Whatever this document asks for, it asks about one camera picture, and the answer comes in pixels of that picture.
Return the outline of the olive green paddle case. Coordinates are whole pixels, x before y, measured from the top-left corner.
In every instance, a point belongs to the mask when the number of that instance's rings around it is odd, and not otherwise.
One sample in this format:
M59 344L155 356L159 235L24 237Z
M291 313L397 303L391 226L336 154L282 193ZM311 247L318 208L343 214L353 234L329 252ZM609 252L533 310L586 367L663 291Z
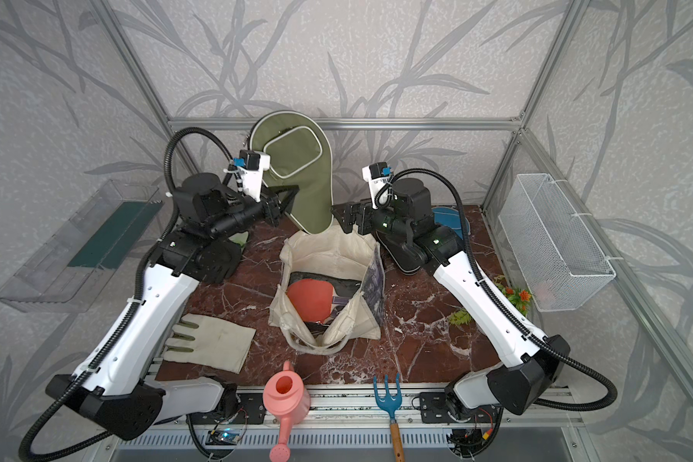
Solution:
M266 186L298 187L289 217L301 231L320 234L331 227L332 149L314 119L289 110L264 115L248 135L248 148L271 158Z

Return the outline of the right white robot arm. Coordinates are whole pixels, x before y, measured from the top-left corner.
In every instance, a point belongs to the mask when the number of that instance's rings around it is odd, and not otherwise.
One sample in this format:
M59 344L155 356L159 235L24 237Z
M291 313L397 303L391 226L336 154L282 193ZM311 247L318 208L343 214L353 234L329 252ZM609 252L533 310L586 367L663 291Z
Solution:
M445 185L454 198L456 187L429 169L394 173L384 162L364 167L370 198L333 207L332 214L346 232L371 234L402 273L424 270L446 288L490 340L500 365L466 373L445 389L450 415L466 421L472 410L494 405L514 415L533 404L572 412L591 412L614 404L613 382L570 358L570 346L559 335L548 336L523 316L473 255L469 226L454 231L435 221L429 189L419 179L428 175ZM569 367L603 385L606 394L584 403L554 402L542 396Z

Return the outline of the beige canvas tote bag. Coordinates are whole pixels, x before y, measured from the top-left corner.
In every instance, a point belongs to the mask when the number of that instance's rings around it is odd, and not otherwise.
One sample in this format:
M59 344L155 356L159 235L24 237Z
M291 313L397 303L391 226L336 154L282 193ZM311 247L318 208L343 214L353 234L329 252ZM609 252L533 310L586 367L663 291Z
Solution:
M296 352L328 356L353 339L381 338L385 271L373 236L347 234L338 225L314 235L300 231L285 241L279 258L282 276L269 306L269 325L279 328ZM330 284L338 298L320 323L307 321L287 295L306 280Z

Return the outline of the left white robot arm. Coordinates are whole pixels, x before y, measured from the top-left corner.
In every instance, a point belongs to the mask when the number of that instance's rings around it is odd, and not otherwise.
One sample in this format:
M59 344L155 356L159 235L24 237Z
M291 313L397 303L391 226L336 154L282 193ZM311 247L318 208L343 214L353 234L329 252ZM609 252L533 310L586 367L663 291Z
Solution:
M227 178L211 172L175 183L174 150L188 135L200 135L223 152L229 161L226 177L236 179L236 188L229 188ZM232 242L232 236L248 231L259 221L277 226L291 210L298 187L268 187L264 174L270 168L271 157L262 150L245 149L233 157L217 136L203 128L184 128L172 136L163 163L172 201L171 218L142 256L134 294L113 327L73 373L50 380L46 393L54 402L23 437L18 449L20 460L54 461L110 436L133 440L161 422L219 407L224 387L215 379L163 385L146 381L144 374L196 287L202 282L221 282L237 269L243 250ZM37 454L32 444L62 407L99 425L102 433L63 450Z

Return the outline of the clear case red paddles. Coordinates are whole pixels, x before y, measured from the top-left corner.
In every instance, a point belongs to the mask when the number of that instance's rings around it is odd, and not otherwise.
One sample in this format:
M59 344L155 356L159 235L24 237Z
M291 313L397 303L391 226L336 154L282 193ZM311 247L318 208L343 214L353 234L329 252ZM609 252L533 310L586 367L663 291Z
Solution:
M322 335L361 288L359 280L296 271L286 295L310 333Z

